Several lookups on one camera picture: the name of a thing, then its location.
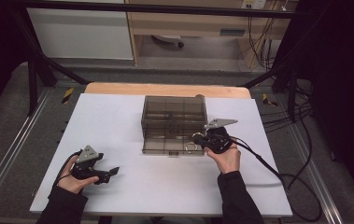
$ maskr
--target hand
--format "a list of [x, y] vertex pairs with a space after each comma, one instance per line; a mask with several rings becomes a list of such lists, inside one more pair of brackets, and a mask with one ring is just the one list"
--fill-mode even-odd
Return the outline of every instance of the hand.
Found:
[[58, 187], [62, 189], [66, 189], [68, 191], [71, 191], [73, 193], [78, 194], [84, 187], [95, 183], [98, 181], [98, 176], [92, 176], [87, 179], [79, 180], [74, 178], [71, 175], [71, 169], [72, 165], [75, 163], [75, 161], [78, 159], [78, 156], [72, 157], [71, 160], [66, 164], [65, 168], [61, 172], [61, 175], [59, 176], [60, 178], [65, 176], [64, 178], [60, 179], [58, 182]]
[[214, 153], [208, 147], [205, 147], [206, 155], [212, 158], [218, 165], [220, 171], [225, 175], [232, 171], [240, 170], [241, 152], [237, 149], [237, 145], [233, 143], [229, 149], [221, 154]]

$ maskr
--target metal frame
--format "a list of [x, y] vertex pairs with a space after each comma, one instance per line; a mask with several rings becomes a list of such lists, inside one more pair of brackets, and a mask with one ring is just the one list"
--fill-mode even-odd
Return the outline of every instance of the metal frame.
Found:
[[[280, 102], [281, 109], [286, 111], [287, 102], [285, 102], [285, 99], [283, 97], [277, 96], [277, 100]], [[295, 142], [299, 156], [302, 159], [302, 162], [306, 162], [308, 157], [308, 148], [307, 145], [304, 143], [304, 139], [297, 125], [293, 123], [289, 125], [289, 129], [293, 136], [293, 140]], [[317, 168], [314, 161], [308, 163], [306, 171], [313, 186], [313, 189], [319, 197], [319, 201], [322, 205], [322, 211], [325, 217], [327, 218], [328, 222], [332, 224], [342, 224], [343, 219], [341, 218], [339, 211], [337, 210], [337, 207], [333, 202], [331, 193], [328, 191], [328, 188], [326, 187], [326, 184], [321, 174], [319, 173], [319, 169]]]
[[28, 26], [21, 10], [23, 8], [48, 8], [48, 9], [68, 9], [68, 10], [92, 10], [92, 11], [119, 11], [119, 12], [146, 12], [146, 13], [173, 13], [191, 15], [212, 15], [230, 17], [256, 17], [256, 18], [277, 18], [310, 20], [314, 14], [295, 11], [273, 11], [273, 10], [252, 10], [234, 9], [222, 7], [182, 7], [182, 6], [160, 6], [160, 5], [138, 5], [138, 4], [111, 4], [111, 3], [88, 3], [88, 2], [65, 2], [65, 1], [37, 1], [37, 0], [13, 0], [7, 2], [9, 12], [20, 28], [26, 43], [29, 47], [31, 60], [29, 61], [30, 77], [30, 111], [32, 114], [37, 106], [37, 87], [35, 76], [38, 74], [45, 86], [54, 86], [57, 79], [52, 74], [50, 68], [71, 77], [80, 84], [89, 84], [90, 81], [79, 77], [66, 68], [48, 58], [40, 48], [40, 45]]
[[0, 187], [5, 180], [8, 171], [10, 170], [13, 162], [16, 160], [19, 152], [25, 143], [30, 131], [33, 129], [40, 113], [42, 112], [43, 108], [45, 107], [46, 102], [48, 101], [48, 97], [52, 91], [52, 88], [45, 88], [39, 98], [38, 107], [32, 114], [32, 116], [28, 117], [24, 124], [22, 125], [19, 133], [17, 134], [16, 138], [14, 139], [13, 143], [9, 147], [5, 157], [0, 162]]

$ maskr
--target cabinet door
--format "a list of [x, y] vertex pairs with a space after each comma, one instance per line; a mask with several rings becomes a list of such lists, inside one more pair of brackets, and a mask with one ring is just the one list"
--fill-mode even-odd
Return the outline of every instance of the cabinet door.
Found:
[[[123, 3], [122, 0], [85, 2]], [[53, 58], [133, 59], [124, 12], [29, 8], [44, 53]]]

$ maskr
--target floor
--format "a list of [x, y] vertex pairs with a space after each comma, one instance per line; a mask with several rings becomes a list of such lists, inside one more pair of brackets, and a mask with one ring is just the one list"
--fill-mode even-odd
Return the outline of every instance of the floor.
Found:
[[[198, 85], [235, 86], [252, 80], [264, 71], [257, 67], [246, 68], [235, 40], [220, 38], [183, 38], [185, 47], [179, 49], [173, 44], [159, 42], [146, 36], [141, 51], [139, 65], [131, 62], [60, 60], [78, 75], [95, 80], [110, 82], [173, 83]], [[29, 212], [35, 189], [47, 171], [57, 144], [73, 112], [80, 93], [85, 87], [71, 82], [63, 75], [56, 88], [40, 88], [47, 91], [49, 99], [43, 105], [40, 115], [32, 129], [27, 130], [26, 138], [18, 147], [18, 154], [0, 176], [0, 223], [35, 223], [38, 214]], [[308, 148], [307, 135], [302, 122], [290, 124], [285, 119], [286, 93], [272, 94], [268, 80], [250, 89], [252, 98], [257, 101], [267, 131], [269, 144], [273, 151], [280, 173], [296, 174], [302, 167], [302, 153], [299, 148]], [[310, 89], [310, 83], [300, 80], [301, 87]], [[67, 104], [61, 104], [66, 90], [74, 88]], [[10, 153], [9, 148], [27, 120], [28, 112], [27, 69], [25, 65], [17, 68], [0, 98], [0, 164]], [[297, 97], [298, 105], [307, 99]], [[354, 182], [343, 163], [334, 162], [330, 150], [316, 123], [315, 115], [303, 105], [304, 123], [313, 145], [314, 168], [328, 190], [340, 220], [330, 220], [329, 211], [322, 210], [317, 223], [354, 223]], [[302, 179], [309, 185], [316, 185], [310, 172], [304, 172]], [[305, 186], [296, 182], [291, 188], [290, 203], [304, 217], [313, 218], [320, 211], [314, 197]], [[87, 223], [95, 223], [98, 217], [84, 217]], [[280, 220], [266, 220], [268, 223], [306, 223], [298, 216], [283, 217]]]

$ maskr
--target white table surface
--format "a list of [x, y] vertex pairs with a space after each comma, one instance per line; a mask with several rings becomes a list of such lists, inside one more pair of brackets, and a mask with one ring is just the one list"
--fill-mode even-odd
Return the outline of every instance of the white table surface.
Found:
[[[142, 154], [141, 117], [144, 95], [81, 94], [30, 211], [46, 207], [51, 186], [64, 161], [91, 145], [104, 158], [96, 170], [119, 166], [108, 184], [84, 189], [88, 215], [198, 216], [221, 215], [217, 184], [219, 169], [204, 156], [155, 156]], [[205, 98], [208, 121], [238, 119], [226, 126], [276, 169], [254, 100]], [[248, 151], [240, 148], [241, 173], [247, 189], [264, 217], [291, 216], [279, 180]]]

